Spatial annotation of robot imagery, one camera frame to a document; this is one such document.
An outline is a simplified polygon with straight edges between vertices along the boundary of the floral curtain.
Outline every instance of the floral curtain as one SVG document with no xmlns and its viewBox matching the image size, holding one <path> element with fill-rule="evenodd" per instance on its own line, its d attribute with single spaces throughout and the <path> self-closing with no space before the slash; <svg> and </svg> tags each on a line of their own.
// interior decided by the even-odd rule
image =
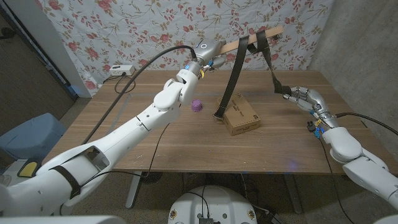
<svg viewBox="0 0 398 224">
<path fill-rule="evenodd" d="M 237 40 L 284 26 L 282 40 L 271 42 L 277 70 L 305 70 L 334 0 L 36 0 L 60 34 L 91 95 L 110 76 L 113 64 L 146 64 L 163 49 L 194 46 L 202 38 Z M 236 52 L 221 69 L 231 69 Z M 179 70 L 189 51 L 176 50 L 149 66 Z M 263 70 L 262 55 L 248 55 L 244 69 Z"/>
</svg>

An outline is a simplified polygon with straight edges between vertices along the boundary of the power strip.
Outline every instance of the power strip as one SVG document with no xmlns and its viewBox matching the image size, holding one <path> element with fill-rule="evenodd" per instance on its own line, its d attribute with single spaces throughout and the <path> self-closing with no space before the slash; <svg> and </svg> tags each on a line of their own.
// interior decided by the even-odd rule
<svg viewBox="0 0 398 224">
<path fill-rule="evenodd" d="M 132 65 L 112 65 L 109 71 L 113 76 L 121 76 L 123 72 L 126 72 L 126 75 L 132 75 L 136 69 Z"/>
</svg>

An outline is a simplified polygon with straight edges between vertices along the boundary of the black strap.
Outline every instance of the black strap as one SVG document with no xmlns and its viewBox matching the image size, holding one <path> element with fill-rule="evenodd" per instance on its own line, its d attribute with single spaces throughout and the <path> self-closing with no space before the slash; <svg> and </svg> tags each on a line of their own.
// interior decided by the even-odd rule
<svg viewBox="0 0 398 224">
<path fill-rule="evenodd" d="M 252 54 L 262 52 L 262 56 L 264 56 L 268 64 L 269 70 L 271 71 L 272 82 L 274 83 L 274 93 L 292 95 L 292 90 L 290 89 L 290 87 L 282 86 L 282 84 L 274 74 L 274 70 L 272 69 L 272 63 L 271 63 L 271 50 L 269 48 L 269 44 L 267 41 L 266 32 L 265 31 L 257 32 L 256 37 L 257 37 L 257 48 L 254 46 L 254 44 L 250 44 L 248 46 L 248 49 Z"/>
<path fill-rule="evenodd" d="M 62 166 L 56 166 L 51 168 L 50 170 L 56 170 L 58 173 L 63 175 L 63 177 L 69 182 L 70 186 L 72 187 L 72 192 L 70 192 L 70 199 L 73 197 L 80 195 L 80 185 L 77 180 Z"/>
<path fill-rule="evenodd" d="M 242 70 L 243 61 L 246 56 L 246 50 L 248 49 L 248 40 L 249 36 L 245 36 L 239 39 L 238 52 L 236 53 L 235 64 L 234 67 L 232 68 L 231 77 L 229 78 L 229 82 L 228 85 L 226 86 L 220 106 L 218 107 L 217 112 L 213 115 L 215 118 L 223 119 L 223 115 L 228 105 L 229 99 L 231 99 L 236 83 L 238 82 L 239 74 L 241 73 Z"/>
<path fill-rule="evenodd" d="M 264 56 L 268 64 L 269 70 L 271 71 L 272 82 L 274 83 L 274 93 L 292 95 L 292 90 L 290 89 L 290 87 L 282 86 L 282 84 L 274 74 L 271 63 L 271 51 L 266 37 L 266 32 L 264 30 L 257 32 L 256 37 L 257 37 L 257 48 L 256 46 L 254 46 L 254 44 L 248 45 L 249 36 L 242 37 L 239 40 L 238 52 L 236 53 L 235 64 L 232 69 L 231 77 L 229 78 L 229 82 L 225 89 L 224 96 L 223 99 L 221 100 L 220 106 L 218 107 L 217 112 L 213 115 L 218 119 L 223 119 L 223 115 L 228 105 L 229 99 L 231 99 L 231 95 L 235 89 L 236 82 L 238 81 L 239 74 L 241 73 L 242 70 L 243 61 L 246 56 L 246 50 L 249 50 L 250 53 L 252 54 L 262 52 L 262 55 Z"/>
</svg>

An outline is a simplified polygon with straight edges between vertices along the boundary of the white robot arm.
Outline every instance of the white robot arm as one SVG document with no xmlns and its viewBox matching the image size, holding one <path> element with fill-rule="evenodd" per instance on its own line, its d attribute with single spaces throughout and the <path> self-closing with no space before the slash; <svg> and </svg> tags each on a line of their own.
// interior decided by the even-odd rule
<svg viewBox="0 0 398 224">
<path fill-rule="evenodd" d="M 200 70 L 215 59 L 222 43 L 207 40 L 189 62 L 158 93 L 153 104 L 107 136 L 61 153 L 44 164 L 36 176 L 5 188 L 0 185 L 0 213 L 4 217 L 51 215 L 61 205 L 72 206 L 105 179 L 107 172 L 152 130 L 175 121 L 180 105 L 192 102 Z"/>
<path fill-rule="evenodd" d="M 398 209 L 398 178 L 389 172 L 387 165 L 362 148 L 361 143 L 352 137 L 346 128 L 338 125 L 325 100 L 317 91 L 293 87 L 292 93 L 293 96 L 284 95 L 284 98 L 322 121 L 320 126 L 326 130 L 322 138 L 331 145 L 330 155 L 336 162 L 343 164 L 347 176 Z"/>
</svg>

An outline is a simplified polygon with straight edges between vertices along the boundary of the small cardboard box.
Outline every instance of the small cardboard box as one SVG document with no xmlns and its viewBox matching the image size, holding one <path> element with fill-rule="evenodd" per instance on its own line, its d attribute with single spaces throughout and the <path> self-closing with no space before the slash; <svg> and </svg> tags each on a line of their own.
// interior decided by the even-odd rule
<svg viewBox="0 0 398 224">
<path fill-rule="evenodd" d="M 220 105 L 222 98 L 216 100 L 217 105 Z M 240 93 L 231 96 L 223 121 L 231 135 L 241 134 L 260 126 L 260 117 Z"/>
</svg>

